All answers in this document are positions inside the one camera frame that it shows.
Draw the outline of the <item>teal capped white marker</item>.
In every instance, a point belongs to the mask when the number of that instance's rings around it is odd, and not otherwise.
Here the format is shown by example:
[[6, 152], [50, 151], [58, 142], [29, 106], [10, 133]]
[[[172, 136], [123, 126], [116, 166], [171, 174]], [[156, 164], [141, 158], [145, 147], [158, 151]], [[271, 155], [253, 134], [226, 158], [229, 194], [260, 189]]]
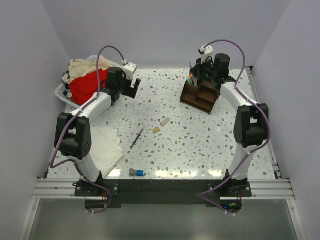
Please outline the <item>teal capped white marker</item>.
[[198, 80], [195, 76], [192, 77], [193, 84], [198, 87]]

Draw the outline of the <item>purple black pen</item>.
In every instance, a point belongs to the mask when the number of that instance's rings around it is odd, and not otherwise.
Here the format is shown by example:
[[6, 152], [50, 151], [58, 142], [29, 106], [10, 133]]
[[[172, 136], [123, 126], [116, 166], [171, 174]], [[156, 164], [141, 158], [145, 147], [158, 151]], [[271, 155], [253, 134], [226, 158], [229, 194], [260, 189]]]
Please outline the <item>purple black pen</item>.
[[134, 148], [134, 146], [136, 145], [138, 139], [140, 138], [140, 136], [142, 135], [142, 133], [144, 132], [145, 129], [146, 129], [146, 125], [143, 125], [142, 129], [139, 131], [138, 135], [136, 136], [136, 138], [132, 142], [132, 144], [130, 146], [130, 150], [132, 150]]

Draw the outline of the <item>beige eraser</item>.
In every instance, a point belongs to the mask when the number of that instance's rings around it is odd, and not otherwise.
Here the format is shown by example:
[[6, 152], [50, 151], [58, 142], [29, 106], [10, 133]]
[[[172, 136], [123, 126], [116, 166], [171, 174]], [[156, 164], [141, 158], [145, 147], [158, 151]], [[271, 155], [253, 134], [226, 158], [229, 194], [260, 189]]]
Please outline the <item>beige eraser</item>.
[[160, 123], [160, 125], [163, 127], [163, 126], [165, 126], [168, 122], [169, 122], [169, 118], [165, 118], [161, 123]]

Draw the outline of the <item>grey blue cylinder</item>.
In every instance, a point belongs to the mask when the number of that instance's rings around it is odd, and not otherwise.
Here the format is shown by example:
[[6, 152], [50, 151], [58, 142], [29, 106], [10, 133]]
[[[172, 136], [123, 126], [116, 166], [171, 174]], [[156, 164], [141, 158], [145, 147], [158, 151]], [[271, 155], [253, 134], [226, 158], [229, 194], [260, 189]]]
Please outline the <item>grey blue cylinder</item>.
[[135, 169], [131, 168], [129, 170], [129, 175], [132, 177], [144, 177], [145, 173], [143, 170], [135, 170]]

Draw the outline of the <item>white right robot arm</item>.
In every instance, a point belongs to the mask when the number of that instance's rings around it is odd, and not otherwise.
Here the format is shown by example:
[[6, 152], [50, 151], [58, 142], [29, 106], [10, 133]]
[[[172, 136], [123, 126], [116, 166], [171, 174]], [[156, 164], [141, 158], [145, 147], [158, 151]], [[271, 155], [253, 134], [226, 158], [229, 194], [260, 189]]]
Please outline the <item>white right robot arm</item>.
[[254, 154], [270, 140], [269, 107], [252, 100], [238, 88], [236, 79], [230, 76], [230, 57], [227, 54], [219, 53], [215, 57], [211, 53], [200, 54], [190, 72], [200, 86], [204, 81], [210, 81], [218, 95], [236, 111], [233, 128], [236, 150], [225, 175], [228, 181], [222, 185], [223, 192], [233, 197], [241, 190], [238, 181], [248, 177]]

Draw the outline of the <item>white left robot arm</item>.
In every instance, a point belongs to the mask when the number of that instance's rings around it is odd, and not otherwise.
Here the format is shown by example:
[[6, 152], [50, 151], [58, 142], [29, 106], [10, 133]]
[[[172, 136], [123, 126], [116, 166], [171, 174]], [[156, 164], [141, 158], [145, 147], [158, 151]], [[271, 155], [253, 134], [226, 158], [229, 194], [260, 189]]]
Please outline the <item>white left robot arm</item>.
[[66, 163], [73, 163], [82, 179], [87, 182], [86, 191], [99, 196], [104, 190], [101, 171], [90, 155], [92, 148], [91, 123], [102, 112], [110, 108], [121, 95], [134, 99], [140, 79], [133, 81], [137, 66], [128, 63], [110, 67], [104, 79], [102, 71], [94, 72], [94, 86], [91, 97], [71, 113], [62, 112], [57, 118], [54, 153], [49, 167], [55, 169]]

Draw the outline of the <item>light green highlighter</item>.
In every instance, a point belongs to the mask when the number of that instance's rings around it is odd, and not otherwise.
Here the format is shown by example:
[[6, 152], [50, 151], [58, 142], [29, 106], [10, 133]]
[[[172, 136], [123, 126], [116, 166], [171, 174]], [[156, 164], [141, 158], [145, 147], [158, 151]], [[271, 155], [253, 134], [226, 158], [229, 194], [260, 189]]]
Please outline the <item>light green highlighter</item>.
[[192, 76], [189, 76], [188, 78], [187, 78], [187, 83], [188, 84], [190, 84], [190, 85], [195, 85], [195, 82], [194, 82], [194, 79], [193, 79], [193, 77]]

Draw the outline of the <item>brown wooden desk organizer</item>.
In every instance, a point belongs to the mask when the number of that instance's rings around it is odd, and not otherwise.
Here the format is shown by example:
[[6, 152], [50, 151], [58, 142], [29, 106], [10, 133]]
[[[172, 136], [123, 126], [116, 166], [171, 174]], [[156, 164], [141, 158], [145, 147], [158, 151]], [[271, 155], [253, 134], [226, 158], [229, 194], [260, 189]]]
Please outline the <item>brown wooden desk organizer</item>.
[[190, 107], [196, 108], [207, 114], [211, 114], [216, 101], [219, 99], [218, 93], [213, 88], [213, 84], [204, 80], [199, 86], [184, 83], [180, 96], [180, 102]]

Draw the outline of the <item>small tan sharpener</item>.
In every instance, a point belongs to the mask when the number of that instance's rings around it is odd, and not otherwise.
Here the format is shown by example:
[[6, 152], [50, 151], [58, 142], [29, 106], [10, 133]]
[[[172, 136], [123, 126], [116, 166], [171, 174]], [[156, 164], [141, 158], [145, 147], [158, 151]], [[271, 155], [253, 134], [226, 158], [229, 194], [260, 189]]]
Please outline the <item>small tan sharpener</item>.
[[159, 129], [158, 127], [156, 127], [156, 128], [153, 129], [153, 132], [154, 132], [154, 133], [157, 133], [157, 132], [159, 132], [159, 131], [160, 131], [160, 129]]

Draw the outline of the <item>red cloth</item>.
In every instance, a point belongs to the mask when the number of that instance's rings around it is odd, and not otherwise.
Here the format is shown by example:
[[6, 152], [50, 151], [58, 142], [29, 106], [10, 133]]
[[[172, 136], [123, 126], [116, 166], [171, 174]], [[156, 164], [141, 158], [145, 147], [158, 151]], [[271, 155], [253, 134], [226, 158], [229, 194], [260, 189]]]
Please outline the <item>red cloth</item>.
[[98, 91], [97, 72], [88, 73], [86, 76], [73, 80], [69, 85], [69, 91], [74, 103], [80, 106], [86, 103]]

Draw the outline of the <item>beige cloth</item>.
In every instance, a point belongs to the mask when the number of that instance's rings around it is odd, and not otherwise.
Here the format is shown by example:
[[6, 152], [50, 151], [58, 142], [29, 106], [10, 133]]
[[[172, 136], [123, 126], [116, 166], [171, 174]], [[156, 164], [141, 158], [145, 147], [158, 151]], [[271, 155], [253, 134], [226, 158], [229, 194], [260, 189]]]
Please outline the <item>beige cloth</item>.
[[[98, 69], [106, 70], [113, 67], [111, 62], [102, 55], [98, 60]], [[93, 55], [88, 59], [73, 58], [68, 63], [69, 78], [66, 80], [70, 84], [73, 80], [85, 77], [87, 74], [97, 70], [97, 55]]]

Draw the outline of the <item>white folded cloth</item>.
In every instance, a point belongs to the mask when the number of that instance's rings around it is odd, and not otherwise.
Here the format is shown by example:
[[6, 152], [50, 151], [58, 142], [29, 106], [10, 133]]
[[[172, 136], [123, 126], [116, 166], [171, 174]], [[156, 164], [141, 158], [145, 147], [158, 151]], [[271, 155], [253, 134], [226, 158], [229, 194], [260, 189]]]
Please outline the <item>white folded cloth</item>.
[[120, 147], [121, 139], [118, 137], [118, 130], [110, 126], [93, 125], [90, 130], [90, 155], [103, 178], [106, 178], [124, 155]]

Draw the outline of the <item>white plastic basket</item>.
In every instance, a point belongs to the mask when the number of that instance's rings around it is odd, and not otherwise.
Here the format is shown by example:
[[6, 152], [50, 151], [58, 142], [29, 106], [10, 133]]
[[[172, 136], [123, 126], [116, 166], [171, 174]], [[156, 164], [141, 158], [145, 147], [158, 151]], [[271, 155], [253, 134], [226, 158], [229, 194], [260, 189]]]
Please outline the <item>white plastic basket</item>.
[[[79, 61], [82, 61], [84, 63], [88, 62], [90, 66], [93, 66], [94, 69], [96, 70], [96, 60], [97, 60], [97, 55], [92, 55], [89, 56], [87, 59], [78, 59]], [[81, 105], [75, 103], [73, 100], [71, 100], [72, 94], [69, 92], [67, 89], [67, 83], [70, 78], [70, 72], [66, 71], [62, 75], [61, 83], [60, 85], [54, 90], [54, 95], [66, 103], [67, 105], [72, 106], [73, 108], [79, 108]]]

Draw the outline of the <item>aluminium right side rail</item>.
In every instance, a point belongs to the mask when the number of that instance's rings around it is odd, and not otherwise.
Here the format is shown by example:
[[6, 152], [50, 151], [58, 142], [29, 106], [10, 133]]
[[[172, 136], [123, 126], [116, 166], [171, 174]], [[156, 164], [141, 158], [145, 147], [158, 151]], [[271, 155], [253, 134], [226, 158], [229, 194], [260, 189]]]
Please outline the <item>aluminium right side rail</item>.
[[261, 108], [262, 104], [260, 104], [260, 100], [259, 100], [259, 97], [258, 97], [258, 92], [257, 92], [256, 86], [255, 86], [255, 81], [254, 81], [253, 74], [252, 74], [252, 67], [245, 67], [244, 69], [245, 69], [245, 71], [247, 73], [247, 76], [248, 76], [248, 79], [249, 79], [249, 84], [250, 84], [251, 91], [252, 91], [252, 94], [253, 94], [253, 99], [256, 102], [254, 105], [256, 107], [258, 107], [257, 111], [260, 114], [262, 114], [261, 117], [260, 117], [261, 126], [263, 128], [265, 128], [265, 130], [266, 130], [265, 143], [263, 143], [261, 146], [259, 146], [259, 148], [260, 149], [267, 148], [269, 156], [270, 156], [272, 167], [274, 168], [273, 171], [277, 172], [275, 174], [275, 178], [278, 179], [278, 178], [281, 178], [281, 174], [280, 174], [279, 164], [278, 164], [277, 159], [275, 157], [275, 153], [274, 153], [273, 146], [272, 146], [272, 143], [271, 143], [271, 138], [270, 138], [271, 137], [271, 130], [269, 129], [270, 123], [269, 123], [269, 120], [268, 120], [268, 113], [265, 114], [264, 110]]

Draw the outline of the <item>aluminium rail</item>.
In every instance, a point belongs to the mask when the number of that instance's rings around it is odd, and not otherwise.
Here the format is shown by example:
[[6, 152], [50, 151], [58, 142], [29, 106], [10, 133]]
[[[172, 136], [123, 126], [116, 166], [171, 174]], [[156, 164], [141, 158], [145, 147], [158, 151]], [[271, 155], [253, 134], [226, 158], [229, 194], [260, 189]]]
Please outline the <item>aluminium rail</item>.
[[263, 128], [265, 128], [265, 130], [266, 130], [265, 143], [263, 143], [261, 146], [259, 146], [259, 148], [260, 149], [267, 148], [269, 156], [270, 156], [272, 167], [274, 168], [273, 171], [277, 172], [275, 174], [275, 178], [278, 179], [278, 178], [281, 178], [281, 174], [280, 174], [279, 164], [278, 164], [277, 159], [275, 157], [275, 153], [274, 153], [273, 146], [272, 146], [272, 143], [271, 143], [271, 138], [270, 138], [271, 137], [271, 130], [269, 129], [270, 123], [269, 123], [269, 120], [268, 120], [268, 113], [265, 114], [264, 110], [261, 108], [262, 104], [260, 104], [260, 100], [259, 100], [259, 97], [258, 97], [258, 92], [257, 92], [256, 86], [255, 86], [255, 81], [254, 81], [253, 74], [252, 74], [252, 67], [245, 67], [244, 69], [245, 69], [245, 71], [247, 73], [247, 76], [248, 76], [248, 79], [249, 79], [249, 84], [250, 84], [251, 91], [252, 91], [252, 94], [253, 94], [253, 99], [256, 102], [254, 105], [256, 107], [258, 107], [257, 111], [260, 114], [262, 114], [261, 117], [260, 117], [261, 126]]
[[[74, 199], [75, 179], [37, 179], [33, 199]], [[252, 197], [255, 200], [294, 200], [295, 194], [288, 179], [250, 180]]]

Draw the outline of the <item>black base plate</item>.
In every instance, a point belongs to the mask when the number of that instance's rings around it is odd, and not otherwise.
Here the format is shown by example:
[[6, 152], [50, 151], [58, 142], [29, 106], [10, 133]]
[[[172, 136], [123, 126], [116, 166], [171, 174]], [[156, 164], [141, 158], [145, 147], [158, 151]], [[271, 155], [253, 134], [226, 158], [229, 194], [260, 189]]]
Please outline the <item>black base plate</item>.
[[240, 210], [242, 197], [251, 197], [247, 179], [229, 180], [134, 180], [103, 179], [95, 185], [84, 180], [73, 183], [76, 197], [85, 197], [85, 208], [120, 208], [122, 205], [200, 205], [203, 198], [226, 210]]

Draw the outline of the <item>aluminium front rail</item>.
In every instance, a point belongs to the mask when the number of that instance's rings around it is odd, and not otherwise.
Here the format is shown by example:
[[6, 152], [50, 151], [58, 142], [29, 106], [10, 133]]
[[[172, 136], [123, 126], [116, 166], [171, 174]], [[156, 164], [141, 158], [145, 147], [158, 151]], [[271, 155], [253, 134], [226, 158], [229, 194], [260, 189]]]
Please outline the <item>aluminium front rail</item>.
[[[33, 199], [74, 199], [75, 179], [37, 179]], [[252, 197], [255, 200], [294, 200], [295, 194], [288, 179], [250, 180]]]

